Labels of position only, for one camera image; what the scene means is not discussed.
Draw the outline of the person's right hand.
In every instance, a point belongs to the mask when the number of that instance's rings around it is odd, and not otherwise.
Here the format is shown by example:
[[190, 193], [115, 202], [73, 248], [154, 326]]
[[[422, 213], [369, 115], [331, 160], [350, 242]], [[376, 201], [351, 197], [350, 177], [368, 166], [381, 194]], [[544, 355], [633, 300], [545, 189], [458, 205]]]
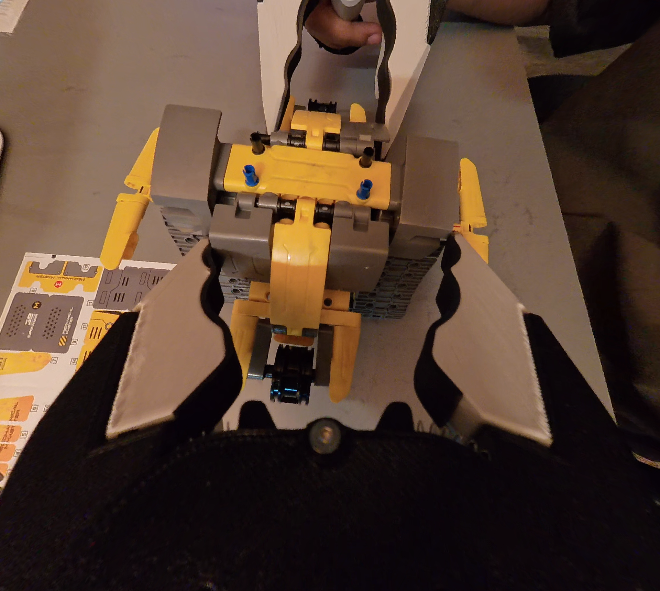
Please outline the person's right hand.
[[377, 22], [346, 21], [334, 11], [331, 0], [319, 0], [305, 21], [308, 33], [331, 49], [377, 45], [382, 28]]

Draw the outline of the small grey curved panel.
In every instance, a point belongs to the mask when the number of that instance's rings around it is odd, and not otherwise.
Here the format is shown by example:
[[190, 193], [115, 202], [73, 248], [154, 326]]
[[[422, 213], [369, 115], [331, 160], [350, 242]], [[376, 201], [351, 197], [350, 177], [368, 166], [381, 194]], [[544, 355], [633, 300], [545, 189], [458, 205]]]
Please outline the small grey curved panel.
[[357, 123], [343, 121], [340, 130], [339, 151], [358, 158], [367, 147], [376, 143], [388, 144], [390, 134], [386, 126], [379, 123]]

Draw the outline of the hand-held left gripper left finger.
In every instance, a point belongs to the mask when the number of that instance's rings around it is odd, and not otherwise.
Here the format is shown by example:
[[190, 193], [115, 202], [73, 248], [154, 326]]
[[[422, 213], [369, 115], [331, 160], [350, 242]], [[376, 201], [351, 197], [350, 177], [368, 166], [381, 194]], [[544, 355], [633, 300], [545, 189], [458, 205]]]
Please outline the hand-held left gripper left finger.
[[163, 422], [177, 437], [197, 437], [222, 421], [243, 376], [220, 318], [218, 275], [209, 241], [200, 240], [139, 305], [108, 439]]

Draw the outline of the yellow grey sticker sheet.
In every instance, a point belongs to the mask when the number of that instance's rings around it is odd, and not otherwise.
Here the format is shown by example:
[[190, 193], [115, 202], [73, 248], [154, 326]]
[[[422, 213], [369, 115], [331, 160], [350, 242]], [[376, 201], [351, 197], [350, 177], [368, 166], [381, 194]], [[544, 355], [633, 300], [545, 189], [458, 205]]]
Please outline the yellow grey sticker sheet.
[[118, 315], [174, 267], [27, 253], [1, 317], [1, 488], [38, 422]]

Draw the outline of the yellow black toy tracked vehicle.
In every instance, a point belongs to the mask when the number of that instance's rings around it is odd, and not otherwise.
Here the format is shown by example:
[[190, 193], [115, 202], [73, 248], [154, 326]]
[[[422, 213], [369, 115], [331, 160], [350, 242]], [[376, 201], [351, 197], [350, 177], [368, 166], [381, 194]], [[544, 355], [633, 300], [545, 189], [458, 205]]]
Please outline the yellow black toy tracked vehicle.
[[[133, 255], [155, 204], [185, 255], [203, 239], [235, 298], [243, 376], [271, 378], [271, 400], [307, 403], [311, 383], [338, 403], [351, 389], [363, 317], [400, 319], [451, 233], [488, 261], [474, 163], [454, 143], [410, 136], [403, 160], [339, 151], [336, 103], [290, 100], [281, 127], [222, 144], [221, 113], [168, 105], [118, 196], [101, 252]], [[346, 122], [369, 123], [351, 105]]]

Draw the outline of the person's brown clothing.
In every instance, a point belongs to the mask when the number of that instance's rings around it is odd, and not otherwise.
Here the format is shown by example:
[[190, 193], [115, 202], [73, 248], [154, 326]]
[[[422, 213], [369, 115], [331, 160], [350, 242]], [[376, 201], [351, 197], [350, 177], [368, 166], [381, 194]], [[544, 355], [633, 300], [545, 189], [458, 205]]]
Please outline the person's brown clothing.
[[530, 87], [616, 419], [659, 469], [659, 0], [550, 0], [543, 22], [556, 57], [629, 45]]

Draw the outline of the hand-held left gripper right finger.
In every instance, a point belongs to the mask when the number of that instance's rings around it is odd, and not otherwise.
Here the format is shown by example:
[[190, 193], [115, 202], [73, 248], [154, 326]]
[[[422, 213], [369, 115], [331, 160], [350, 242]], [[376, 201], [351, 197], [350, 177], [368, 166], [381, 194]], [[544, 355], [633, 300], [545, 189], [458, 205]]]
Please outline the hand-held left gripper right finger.
[[462, 441], [490, 424], [551, 445], [523, 305], [459, 233], [448, 238], [440, 266], [440, 318], [414, 374], [432, 422], [448, 423]]

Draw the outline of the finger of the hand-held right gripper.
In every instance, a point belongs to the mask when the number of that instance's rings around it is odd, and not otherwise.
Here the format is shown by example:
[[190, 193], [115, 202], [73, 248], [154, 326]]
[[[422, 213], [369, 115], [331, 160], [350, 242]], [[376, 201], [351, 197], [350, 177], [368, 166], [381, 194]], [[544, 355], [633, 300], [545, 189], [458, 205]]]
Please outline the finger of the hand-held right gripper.
[[377, 64], [375, 120], [389, 131], [385, 157], [403, 121], [430, 51], [427, 41], [431, 0], [377, 0], [383, 40]]
[[310, 0], [257, 0], [261, 91], [266, 130], [278, 130], [285, 116], [290, 81], [300, 60], [305, 11]]

